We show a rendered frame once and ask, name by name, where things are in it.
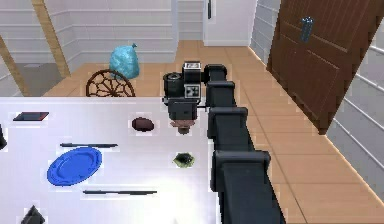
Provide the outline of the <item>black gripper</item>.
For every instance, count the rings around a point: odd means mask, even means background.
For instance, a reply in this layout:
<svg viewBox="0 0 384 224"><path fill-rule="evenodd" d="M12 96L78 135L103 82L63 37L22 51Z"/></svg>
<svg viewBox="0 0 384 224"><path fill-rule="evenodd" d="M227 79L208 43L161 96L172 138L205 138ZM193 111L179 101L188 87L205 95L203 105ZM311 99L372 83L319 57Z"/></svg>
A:
<svg viewBox="0 0 384 224"><path fill-rule="evenodd" d="M163 103L168 107L171 125L182 135L188 134L197 119L196 99L185 97L184 78L181 73L171 72L163 76Z"/></svg>

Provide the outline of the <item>green cartoon cookie box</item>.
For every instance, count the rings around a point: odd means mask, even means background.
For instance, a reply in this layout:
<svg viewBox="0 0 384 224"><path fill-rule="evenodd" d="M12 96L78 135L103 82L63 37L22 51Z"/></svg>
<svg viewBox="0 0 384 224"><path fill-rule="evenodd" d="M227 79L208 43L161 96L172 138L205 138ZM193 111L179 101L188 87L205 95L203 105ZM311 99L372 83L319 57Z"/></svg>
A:
<svg viewBox="0 0 384 224"><path fill-rule="evenodd" d="M189 168L194 164L195 158L189 153L178 153L173 159L173 162L179 168Z"/></svg>

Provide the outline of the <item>white table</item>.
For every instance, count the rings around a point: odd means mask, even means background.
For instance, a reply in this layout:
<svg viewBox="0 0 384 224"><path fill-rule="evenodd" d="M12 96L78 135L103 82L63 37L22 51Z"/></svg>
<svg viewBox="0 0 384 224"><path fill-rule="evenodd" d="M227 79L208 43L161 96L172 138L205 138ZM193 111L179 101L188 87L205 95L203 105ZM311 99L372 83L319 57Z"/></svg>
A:
<svg viewBox="0 0 384 224"><path fill-rule="evenodd" d="M14 121L21 112L48 112L43 121ZM139 132L131 122L150 119ZM0 224L20 224L32 206L44 224L218 224L209 188L212 147L207 114L186 135L170 124L160 98L4 97L0 124L7 146L0 150ZM70 147L60 143L118 144L101 148L101 167L69 187L47 180L50 164ZM189 153L194 164L173 159ZM84 194L84 190L157 191L150 195Z"/></svg>

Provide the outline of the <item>brown round-backed chair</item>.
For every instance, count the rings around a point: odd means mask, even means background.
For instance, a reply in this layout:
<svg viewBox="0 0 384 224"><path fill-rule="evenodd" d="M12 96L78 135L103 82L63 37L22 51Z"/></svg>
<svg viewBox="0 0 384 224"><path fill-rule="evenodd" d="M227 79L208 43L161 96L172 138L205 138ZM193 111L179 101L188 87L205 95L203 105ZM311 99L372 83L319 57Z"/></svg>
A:
<svg viewBox="0 0 384 224"><path fill-rule="evenodd" d="M85 87L87 97L135 97L131 82L120 72L103 69L95 72Z"/></svg>

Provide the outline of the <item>light blue garbage bag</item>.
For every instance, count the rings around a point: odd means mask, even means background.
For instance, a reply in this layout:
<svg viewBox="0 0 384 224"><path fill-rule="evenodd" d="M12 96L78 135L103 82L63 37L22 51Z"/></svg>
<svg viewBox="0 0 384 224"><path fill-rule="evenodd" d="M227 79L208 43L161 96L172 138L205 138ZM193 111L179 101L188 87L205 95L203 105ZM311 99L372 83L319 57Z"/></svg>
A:
<svg viewBox="0 0 384 224"><path fill-rule="evenodd" d="M136 78L140 73L136 47L135 43L116 47L110 55L109 69L119 72L127 79Z"/></svg>

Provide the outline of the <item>dark knife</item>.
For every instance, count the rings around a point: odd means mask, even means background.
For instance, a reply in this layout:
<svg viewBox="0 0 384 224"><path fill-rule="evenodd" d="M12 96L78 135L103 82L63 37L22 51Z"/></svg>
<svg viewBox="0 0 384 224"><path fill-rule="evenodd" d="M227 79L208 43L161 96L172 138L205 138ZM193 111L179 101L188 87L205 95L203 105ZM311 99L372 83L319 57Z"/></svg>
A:
<svg viewBox="0 0 384 224"><path fill-rule="evenodd" d="M60 143L60 147L96 147L96 148L114 148L118 144L83 144L83 143Z"/></svg>

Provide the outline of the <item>white door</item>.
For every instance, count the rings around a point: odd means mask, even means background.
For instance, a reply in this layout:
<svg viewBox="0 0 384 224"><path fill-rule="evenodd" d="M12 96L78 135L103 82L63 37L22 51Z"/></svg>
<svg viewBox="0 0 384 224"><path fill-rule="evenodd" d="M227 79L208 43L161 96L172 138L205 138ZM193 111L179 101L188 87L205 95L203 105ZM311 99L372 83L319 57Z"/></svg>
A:
<svg viewBox="0 0 384 224"><path fill-rule="evenodd" d="M212 18L207 18L204 0L205 46L249 46L258 0L212 0Z"/></svg>

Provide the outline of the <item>blue plate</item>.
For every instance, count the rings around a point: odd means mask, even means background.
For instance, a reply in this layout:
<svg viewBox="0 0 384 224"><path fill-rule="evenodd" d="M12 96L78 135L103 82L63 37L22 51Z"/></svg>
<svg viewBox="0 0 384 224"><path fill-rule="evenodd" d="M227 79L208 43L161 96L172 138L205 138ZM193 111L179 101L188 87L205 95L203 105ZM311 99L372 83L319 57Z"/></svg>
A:
<svg viewBox="0 0 384 224"><path fill-rule="evenodd" d="M56 158L47 170L54 186L72 186L91 177L102 164L102 153L93 147L78 147Z"/></svg>

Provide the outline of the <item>black flat tablet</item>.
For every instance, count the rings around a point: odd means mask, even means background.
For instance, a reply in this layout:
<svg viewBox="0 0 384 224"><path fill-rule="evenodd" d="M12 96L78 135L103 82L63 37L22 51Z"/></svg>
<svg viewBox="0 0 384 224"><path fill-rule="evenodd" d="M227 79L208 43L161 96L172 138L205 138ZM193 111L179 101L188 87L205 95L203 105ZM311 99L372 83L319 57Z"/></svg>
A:
<svg viewBox="0 0 384 224"><path fill-rule="evenodd" d="M14 121L43 121L48 116L48 112L21 112Z"/></svg>

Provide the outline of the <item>brown wooden door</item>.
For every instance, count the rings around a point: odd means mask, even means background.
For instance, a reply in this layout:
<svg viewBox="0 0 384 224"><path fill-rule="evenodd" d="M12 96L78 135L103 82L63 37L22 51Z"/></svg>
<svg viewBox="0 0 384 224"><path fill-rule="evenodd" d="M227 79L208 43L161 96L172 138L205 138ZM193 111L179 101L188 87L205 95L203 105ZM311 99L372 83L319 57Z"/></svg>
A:
<svg viewBox="0 0 384 224"><path fill-rule="evenodd" d="M305 17L314 20L301 40ZM384 0L281 0L267 69L323 135L384 17Z"/></svg>

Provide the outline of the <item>tan wooden beam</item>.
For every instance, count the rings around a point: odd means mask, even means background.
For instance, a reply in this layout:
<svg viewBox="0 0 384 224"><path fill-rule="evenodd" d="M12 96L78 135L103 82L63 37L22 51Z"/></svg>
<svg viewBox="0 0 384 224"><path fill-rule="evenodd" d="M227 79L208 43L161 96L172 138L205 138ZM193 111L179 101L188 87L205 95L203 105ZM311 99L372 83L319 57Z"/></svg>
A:
<svg viewBox="0 0 384 224"><path fill-rule="evenodd" d="M54 26L49 16L44 0L31 0L34 11L37 15L41 28L44 32L47 44L50 48L58 71L63 78L71 75L61 45L58 41Z"/></svg>
<svg viewBox="0 0 384 224"><path fill-rule="evenodd" d="M24 78L20 74L20 72L16 66L16 63L15 63L14 59L12 58L12 56L11 56L11 54L10 54L6 44L5 44L5 41L3 40L3 38L1 36L0 36L0 55L2 56L2 59L6 65L6 67L8 68L9 72L13 76L14 81L16 82L17 86L19 87L19 90L22 93L22 95L25 97L29 97L30 92L29 92L28 87L25 84Z"/></svg>

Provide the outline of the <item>black pointed object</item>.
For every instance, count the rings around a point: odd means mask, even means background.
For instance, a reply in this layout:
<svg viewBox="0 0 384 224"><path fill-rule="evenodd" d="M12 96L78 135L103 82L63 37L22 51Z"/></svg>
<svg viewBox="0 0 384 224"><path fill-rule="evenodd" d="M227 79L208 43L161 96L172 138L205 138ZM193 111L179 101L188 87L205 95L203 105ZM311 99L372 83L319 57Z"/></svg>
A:
<svg viewBox="0 0 384 224"><path fill-rule="evenodd" d="M24 218L21 220L20 224L44 224L45 218L38 211L35 206L32 206Z"/></svg>

